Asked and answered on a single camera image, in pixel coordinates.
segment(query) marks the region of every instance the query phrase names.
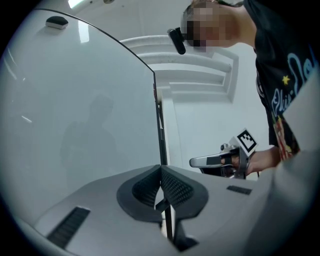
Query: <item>black t-shirt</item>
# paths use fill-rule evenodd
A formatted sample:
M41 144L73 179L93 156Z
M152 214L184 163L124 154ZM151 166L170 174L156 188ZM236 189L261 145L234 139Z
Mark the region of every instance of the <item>black t-shirt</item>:
M318 63L313 35L317 29L310 34L310 27L303 26L305 12L298 5L278 6L282 2L272 0L245 0L243 4L257 29L256 86L267 113L269 143L279 147L285 160L299 152L299 145L283 113Z

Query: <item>yellow star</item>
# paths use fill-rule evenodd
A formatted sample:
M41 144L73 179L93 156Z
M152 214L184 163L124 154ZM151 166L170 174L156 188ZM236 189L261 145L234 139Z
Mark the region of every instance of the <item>yellow star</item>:
M288 77L288 75L286 75L286 76L283 77L282 81L283 81L283 83L284 83L285 86L288 85L288 81L289 81L289 80L290 80L290 78Z

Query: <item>glossy white panel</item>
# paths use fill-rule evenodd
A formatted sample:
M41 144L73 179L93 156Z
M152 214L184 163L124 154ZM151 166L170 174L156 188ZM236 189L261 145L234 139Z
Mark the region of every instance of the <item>glossy white panel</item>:
M121 44L35 10L0 63L1 182L29 224L96 179L160 164L154 74Z

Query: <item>white ceiling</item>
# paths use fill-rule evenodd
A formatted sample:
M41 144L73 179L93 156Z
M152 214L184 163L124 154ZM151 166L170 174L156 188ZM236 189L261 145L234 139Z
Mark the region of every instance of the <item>white ceiling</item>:
M84 0L71 9L68 0L44 0L39 8L47 8L79 17L106 31L118 40L166 35L180 26L181 14L191 0Z

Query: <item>hand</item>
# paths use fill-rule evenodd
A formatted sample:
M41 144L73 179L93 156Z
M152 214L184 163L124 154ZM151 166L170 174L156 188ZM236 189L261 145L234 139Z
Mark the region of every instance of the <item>hand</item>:
M261 172L267 168L276 167L280 162L280 152L278 147L274 146L264 151L256 151L250 156L249 166L245 174L248 176L251 173ZM232 165L234 168L239 167L239 156L232 157Z

